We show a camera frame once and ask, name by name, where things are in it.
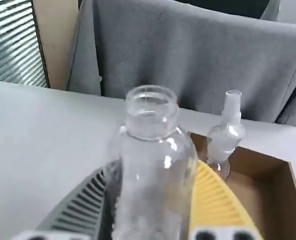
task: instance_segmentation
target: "white table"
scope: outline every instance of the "white table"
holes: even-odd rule
[[[105,163],[124,101],[0,82],[0,240],[33,229]],[[181,109],[181,126],[205,135],[219,117]],[[241,146],[292,163],[296,127],[245,120]]]

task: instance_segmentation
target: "black screw hole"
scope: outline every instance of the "black screw hole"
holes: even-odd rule
[[[255,240],[255,239],[249,233],[242,231],[242,232],[235,233],[233,236],[233,240]]]
[[[29,238],[29,240],[47,240],[45,236],[34,236],[33,238]]]
[[[211,232],[204,231],[204,232],[199,232],[196,235],[196,240],[216,240],[216,237]]]

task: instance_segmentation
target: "white plastic piece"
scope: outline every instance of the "white plastic piece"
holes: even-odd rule
[[[222,123],[240,124],[242,93],[238,90],[229,90],[225,93],[224,107],[221,113]]]
[[[208,134],[208,164],[226,161],[245,136],[241,124],[241,97],[242,93],[238,90],[229,90],[225,94],[221,124],[213,127]]]
[[[189,234],[189,240],[257,240],[258,235],[246,227],[240,226],[203,226],[195,228]]]
[[[209,160],[222,163],[235,151],[239,142],[245,136],[245,129],[241,124],[230,124],[214,132],[207,146]]]
[[[11,240],[91,240],[91,237],[65,231],[24,231]]]

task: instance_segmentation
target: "wall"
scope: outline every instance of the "wall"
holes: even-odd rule
[[[296,24],[296,0],[281,0],[279,22]]]
[[[33,0],[50,87],[64,89],[78,16],[77,0]]]

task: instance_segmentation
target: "spray nozzle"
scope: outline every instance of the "spray nozzle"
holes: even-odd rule
[[[225,123],[239,124],[242,118],[240,111],[242,93],[238,90],[226,91],[224,107],[221,113]]]

